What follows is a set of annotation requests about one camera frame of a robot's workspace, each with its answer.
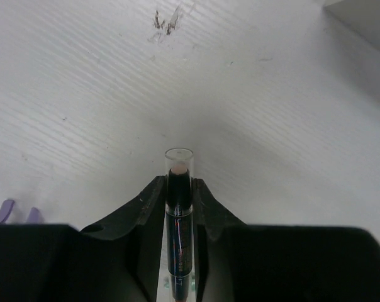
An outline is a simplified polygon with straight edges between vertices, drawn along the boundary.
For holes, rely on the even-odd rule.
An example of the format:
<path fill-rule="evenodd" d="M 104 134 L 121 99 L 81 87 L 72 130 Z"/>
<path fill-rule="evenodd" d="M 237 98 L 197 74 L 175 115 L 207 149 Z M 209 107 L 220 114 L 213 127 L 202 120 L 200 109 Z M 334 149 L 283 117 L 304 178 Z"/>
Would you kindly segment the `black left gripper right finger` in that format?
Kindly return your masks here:
<path fill-rule="evenodd" d="M 244 224 L 216 200 L 204 180 L 193 179 L 196 301 L 234 300 L 225 232 Z"/>

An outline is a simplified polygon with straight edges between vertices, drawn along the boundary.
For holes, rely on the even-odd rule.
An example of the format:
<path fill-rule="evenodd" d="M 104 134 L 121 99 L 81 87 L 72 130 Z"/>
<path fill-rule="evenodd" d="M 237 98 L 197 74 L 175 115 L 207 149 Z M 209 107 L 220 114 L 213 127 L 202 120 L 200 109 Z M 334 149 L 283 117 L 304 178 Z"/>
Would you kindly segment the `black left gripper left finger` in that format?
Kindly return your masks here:
<path fill-rule="evenodd" d="M 91 239 L 92 301 L 155 301 L 164 229 L 165 177 L 81 230 Z"/>

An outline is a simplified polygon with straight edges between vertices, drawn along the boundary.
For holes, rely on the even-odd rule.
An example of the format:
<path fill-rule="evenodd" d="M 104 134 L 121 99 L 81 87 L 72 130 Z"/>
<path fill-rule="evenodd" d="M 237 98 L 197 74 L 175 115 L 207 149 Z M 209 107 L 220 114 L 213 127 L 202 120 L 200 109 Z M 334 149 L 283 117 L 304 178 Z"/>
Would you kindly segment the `black eyeliner pencil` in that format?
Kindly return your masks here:
<path fill-rule="evenodd" d="M 173 301 L 188 301 L 193 270 L 193 151 L 165 152 L 167 269 Z"/>

